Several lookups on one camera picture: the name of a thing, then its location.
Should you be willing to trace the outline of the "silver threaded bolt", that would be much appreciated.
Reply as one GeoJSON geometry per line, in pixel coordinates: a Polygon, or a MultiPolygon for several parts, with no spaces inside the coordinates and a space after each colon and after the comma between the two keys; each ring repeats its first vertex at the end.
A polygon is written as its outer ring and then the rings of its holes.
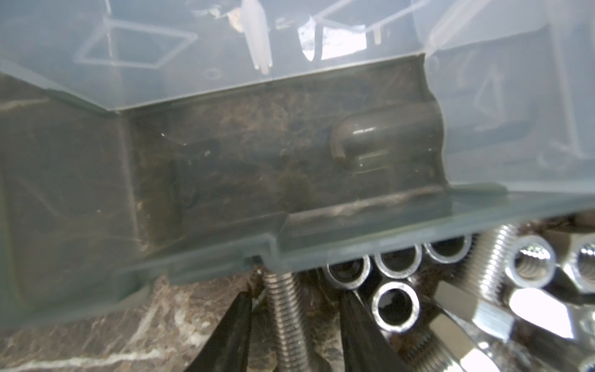
{"type": "Polygon", "coordinates": [[[297,274],[263,273],[275,335],[277,371],[330,371],[315,351],[297,274]]]}

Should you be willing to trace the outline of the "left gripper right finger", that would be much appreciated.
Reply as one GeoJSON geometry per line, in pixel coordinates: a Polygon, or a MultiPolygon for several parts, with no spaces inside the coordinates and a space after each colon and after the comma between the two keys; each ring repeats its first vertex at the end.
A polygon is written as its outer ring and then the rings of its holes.
{"type": "Polygon", "coordinates": [[[352,291],[339,303],[345,371],[411,371],[389,346],[364,305],[352,291]]]}

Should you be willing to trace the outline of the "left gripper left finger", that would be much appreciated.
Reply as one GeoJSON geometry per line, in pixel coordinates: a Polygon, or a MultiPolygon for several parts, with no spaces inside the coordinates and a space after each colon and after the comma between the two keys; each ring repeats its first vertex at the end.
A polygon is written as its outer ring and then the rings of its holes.
{"type": "Polygon", "coordinates": [[[253,300],[241,291],[185,371],[247,371],[253,300]]]}

